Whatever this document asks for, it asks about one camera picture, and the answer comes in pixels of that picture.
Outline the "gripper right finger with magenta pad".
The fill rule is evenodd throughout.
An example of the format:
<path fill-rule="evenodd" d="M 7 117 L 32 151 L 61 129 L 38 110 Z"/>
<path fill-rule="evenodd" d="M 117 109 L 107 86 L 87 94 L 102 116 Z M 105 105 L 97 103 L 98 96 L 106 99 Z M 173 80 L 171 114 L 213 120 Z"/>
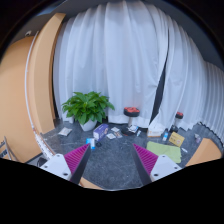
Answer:
<path fill-rule="evenodd" d="M 148 185 L 181 170 L 181 167 L 168 156 L 157 156 L 136 144 L 133 145 L 132 156 L 143 185 Z"/>

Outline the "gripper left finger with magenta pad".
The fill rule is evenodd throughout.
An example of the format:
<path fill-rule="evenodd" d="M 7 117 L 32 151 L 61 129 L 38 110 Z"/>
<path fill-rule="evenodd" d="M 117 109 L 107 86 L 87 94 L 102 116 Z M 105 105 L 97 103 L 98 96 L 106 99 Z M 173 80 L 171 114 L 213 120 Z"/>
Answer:
<path fill-rule="evenodd" d="M 90 154 L 90 144 L 85 144 L 65 155 L 55 154 L 41 166 L 41 169 L 74 184 L 79 184 Z"/>

